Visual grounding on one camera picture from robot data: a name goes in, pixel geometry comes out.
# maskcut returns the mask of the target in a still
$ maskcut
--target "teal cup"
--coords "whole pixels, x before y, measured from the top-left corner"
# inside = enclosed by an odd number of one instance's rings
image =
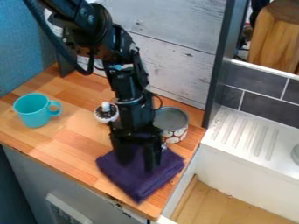
[[[61,106],[58,101],[50,101],[44,94],[32,93],[18,98],[13,109],[25,126],[38,128],[45,125],[51,116],[58,116]]]

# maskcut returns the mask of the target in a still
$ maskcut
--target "folded towel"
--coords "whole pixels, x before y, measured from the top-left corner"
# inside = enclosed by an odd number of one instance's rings
[[[96,164],[112,182],[137,203],[146,199],[184,168],[183,158],[171,150],[163,152],[161,164],[152,172],[144,170],[142,150],[137,150],[131,163],[125,166],[118,163],[113,151],[98,157]]]

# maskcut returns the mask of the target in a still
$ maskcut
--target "wooden countertop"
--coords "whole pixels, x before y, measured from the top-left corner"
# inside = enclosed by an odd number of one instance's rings
[[[26,128],[11,105],[20,95],[31,92],[40,92],[51,100],[60,101],[61,115],[52,118],[44,127]],[[51,66],[0,98],[0,143],[117,201],[142,217],[156,221],[183,172],[138,205],[99,171],[94,160],[109,152],[111,143],[108,127],[96,122],[93,111],[102,101],[113,99],[114,93],[106,78],[85,77],[76,72],[60,78],[57,66]],[[200,128],[204,112],[167,98],[163,98],[163,103],[183,109],[190,117],[187,138],[170,145],[188,164],[205,132]]]

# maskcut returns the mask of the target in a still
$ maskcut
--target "bowl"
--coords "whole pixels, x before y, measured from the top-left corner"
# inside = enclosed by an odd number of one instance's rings
[[[162,138],[167,144],[183,141],[188,131],[188,115],[180,108],[162,107],[156,110],[154,126],[163,131]]]

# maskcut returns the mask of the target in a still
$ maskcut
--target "black robotic arm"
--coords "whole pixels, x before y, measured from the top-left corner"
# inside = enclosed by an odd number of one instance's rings
[[[37,0],[24,0],[66,61],[81,74],[89,75],[93,72],[94,59],[102,60],[120,112],[121,121],[109,124],[110,139],[119,161],[124,165],[129,163],[134,156],[132,145],[139,145],[143,149],[145,170],[151,171],[160,164],[163,143],[161,130],[153,126],[153,94],[146,90],[149,75],[132,38],[120,25],[113,23],[109,12],[101,4],[87,3],[85,0],[38,1],[63,25],[65,43],[47,25],[36,4]],[[87,70],[77,64],[66,46],[77,55],[89,58]],[[115,69],[115,65],[128,66]]]

